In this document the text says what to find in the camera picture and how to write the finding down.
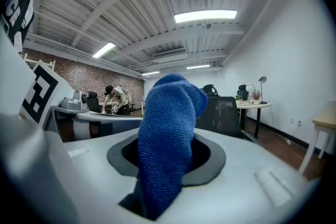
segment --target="wooden floor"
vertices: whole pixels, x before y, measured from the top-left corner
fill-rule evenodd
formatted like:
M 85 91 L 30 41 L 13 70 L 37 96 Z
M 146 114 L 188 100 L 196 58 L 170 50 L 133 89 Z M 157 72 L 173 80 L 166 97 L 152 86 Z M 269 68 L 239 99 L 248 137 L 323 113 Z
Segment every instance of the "wooden floor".
M 256 124 L 252 121 L 246 121 L 246 131 L 249 133 L 254 133 Z M 295 169 L 299 169 L 303 158 L 306 154 L 306 149 L 292 143 L 288 145 L 285 138 L 277 133 L 260 126 L 258 133 L 259 142 L 274 155 L 282 159 L 284 162 L 288 163 Z M 307 180 L 312 180 L 314 178 L 322 176 L 323 170 L 326 166 L 326 161 L 319 159 L 316 154 L 313 154 L 308 167 L 304 172 L 304 176 Z

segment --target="fluorescent light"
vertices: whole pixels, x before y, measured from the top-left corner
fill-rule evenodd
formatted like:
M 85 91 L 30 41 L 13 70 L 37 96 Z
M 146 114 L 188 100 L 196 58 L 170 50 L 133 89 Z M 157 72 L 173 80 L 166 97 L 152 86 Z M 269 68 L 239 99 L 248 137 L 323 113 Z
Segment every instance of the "fluorescent light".
M 141 75 L 147 76 L 147 75 L 158 74 L 158 73 L 160 73 L 160 72 L 159 71 L 155 71 L 155 72 L 145 73 L 145 74 L 141 74 Z
M 176 14 L 175 21 L 177 24 L 190 20 L 206 20 L 206 19 L 234 19 L 237 12 L 235 10 L 199 10 L 198 12 L 187 12 Z
M 96 52 L 93 57 L 95 58 L 99 58 L 100 56 L 102 56 L 103 54 L 105 54 L 106 52 L 108 52 L 110 49 L 112 49 L 115 46 L 115 44 L 112 43 L 108 43 L 106 44 L 104 47 L 102 47 L 98 52 Z
M 193 67 L 187 67 L 187 69 L 202 68 L 202 67 L 209 67 L 209 66 L 210 66 L 210 65 L 193 66 Z

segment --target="black office chair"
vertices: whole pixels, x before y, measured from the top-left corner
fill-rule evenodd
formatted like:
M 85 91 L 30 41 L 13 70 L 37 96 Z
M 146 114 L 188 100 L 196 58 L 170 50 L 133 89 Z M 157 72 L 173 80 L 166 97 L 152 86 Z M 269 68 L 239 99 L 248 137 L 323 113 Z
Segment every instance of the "black office chair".
M 100 107 L 99 107 L 99 100 L 97 98 L 96 92 L 89 92 L 89 95 L 87 97 L 87 104 L 90 111 L 101 113 Z
M 196 120 L 196 128 L 260 143 L 240 129 L 236 100 L 233 97 L 213 97 L 202 115 Z
M 218 96 L 217 89 L 214 87 L 213 84 L 208 84 L 204 86 L 203 88 L 201 88 L 201 90 L 205 92 L 207 97 L 217 97 Z
M 240 85 L 238 87 L 237 95 L 241 96 L 244 101 L 248 98 L 248 91 L 246 91 L 246 85 Z

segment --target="desk lamp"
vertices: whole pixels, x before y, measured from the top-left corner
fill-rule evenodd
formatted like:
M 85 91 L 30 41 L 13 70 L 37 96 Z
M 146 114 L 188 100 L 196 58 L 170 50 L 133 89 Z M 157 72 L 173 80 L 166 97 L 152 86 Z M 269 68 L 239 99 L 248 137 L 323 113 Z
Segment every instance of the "desk lamp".
M 262 88 L 263 88 L 263 85 L 262 85 L 262 84 L 265 83 L 266 81 L 267 81 L 267 78 L 266 78 L 265 76 L 262 76 L 262 77 L 259 79 L 260 87 L 261 87 L 261 103 L 260 103 L 260 104 L 267 104 L 267 102 L 264 102 L 264 101 L 263 101 L 263 95 L 262 95 L 262 94 L 263 94 L 263 93 L 262 93 L 262 92 L 263 92 L 263 91 L 262 91 L 262 90 L 263 90 L 263 89 L 262 89 Z

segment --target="blue cloth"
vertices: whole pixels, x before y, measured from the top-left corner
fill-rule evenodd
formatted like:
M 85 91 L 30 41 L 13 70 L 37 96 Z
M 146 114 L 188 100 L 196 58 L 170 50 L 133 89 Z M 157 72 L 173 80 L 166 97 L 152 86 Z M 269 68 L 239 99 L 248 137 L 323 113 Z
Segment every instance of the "blue cloth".
M 206 104 L 205 93 L 178 73 L 158 80 L 147 96 L 138 161 L 149 219 L 156 219 L 181 191 L 182 177 L 192 168 L 196 118 Z

